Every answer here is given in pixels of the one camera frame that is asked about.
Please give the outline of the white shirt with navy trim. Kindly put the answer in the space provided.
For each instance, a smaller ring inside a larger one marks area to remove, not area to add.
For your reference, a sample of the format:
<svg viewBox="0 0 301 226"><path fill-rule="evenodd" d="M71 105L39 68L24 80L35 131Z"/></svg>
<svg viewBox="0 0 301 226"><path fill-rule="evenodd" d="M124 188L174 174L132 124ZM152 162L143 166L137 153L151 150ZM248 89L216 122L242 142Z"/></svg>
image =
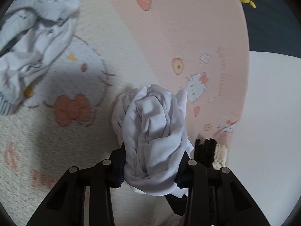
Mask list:
<svg viewBox="0 0 301 226"><path fill-rule="evenodd" d="M187 91L173 94L155 84L119 96L111 122L119 144L125 145L125 181L139 194L188 194L175 182L184 154L194 147L188 139Z"/></svg>

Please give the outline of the cream folded garment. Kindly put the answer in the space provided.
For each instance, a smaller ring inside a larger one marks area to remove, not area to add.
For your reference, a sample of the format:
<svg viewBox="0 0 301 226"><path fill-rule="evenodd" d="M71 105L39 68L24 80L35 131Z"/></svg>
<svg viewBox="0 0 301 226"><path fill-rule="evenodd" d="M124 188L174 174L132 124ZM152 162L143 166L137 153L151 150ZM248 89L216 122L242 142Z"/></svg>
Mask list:
<svg viewBox="0 0 301 226"><path fill-rule="evenodd" d="M212 166L215 170L225 167L228 150L225 145L216 144Z"/></svg>

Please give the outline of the black folded garment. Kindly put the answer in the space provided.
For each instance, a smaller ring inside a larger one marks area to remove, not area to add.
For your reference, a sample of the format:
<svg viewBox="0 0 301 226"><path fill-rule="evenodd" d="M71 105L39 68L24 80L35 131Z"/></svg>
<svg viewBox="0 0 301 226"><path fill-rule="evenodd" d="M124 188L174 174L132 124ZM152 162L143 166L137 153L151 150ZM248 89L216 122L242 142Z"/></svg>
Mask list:
<svg viewBox="0 0 301 226"><path fill-rule="evenodd" d="M212 138L205 139L203 142L197 139L194 147L194 160L200 162L206 168L213 169L216 146L217 142Z"/></svg>

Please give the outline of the pink cartoon cat blanket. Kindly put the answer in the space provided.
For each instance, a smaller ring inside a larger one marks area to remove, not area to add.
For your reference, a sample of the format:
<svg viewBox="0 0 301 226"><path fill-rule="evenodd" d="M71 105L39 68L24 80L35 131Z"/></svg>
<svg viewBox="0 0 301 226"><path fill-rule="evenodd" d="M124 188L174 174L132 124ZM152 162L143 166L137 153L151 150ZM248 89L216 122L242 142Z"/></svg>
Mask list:
<svg viewBox="0 0 301 226"><path fill-rule="evenodd" d="M242 113L249 43L240 0L78 0L72 41L8 117L1 117L1 203L25 225L72 165L90 167L118 148L118 97L147 84L185 89L191 142L217 137Z"/></svg>

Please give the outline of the white patterned knit garment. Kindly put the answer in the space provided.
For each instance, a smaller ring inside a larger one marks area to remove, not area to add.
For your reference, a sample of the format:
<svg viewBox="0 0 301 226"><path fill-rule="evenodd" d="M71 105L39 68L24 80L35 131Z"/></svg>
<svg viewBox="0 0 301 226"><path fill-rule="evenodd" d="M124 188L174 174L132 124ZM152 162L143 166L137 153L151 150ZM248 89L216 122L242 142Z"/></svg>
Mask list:
<svg viewBox="0 0 301 226"><path fill-rule="evenodd" d="M14 0L1 20L1 115L24 99L70 43L80 0Z"/></svg>

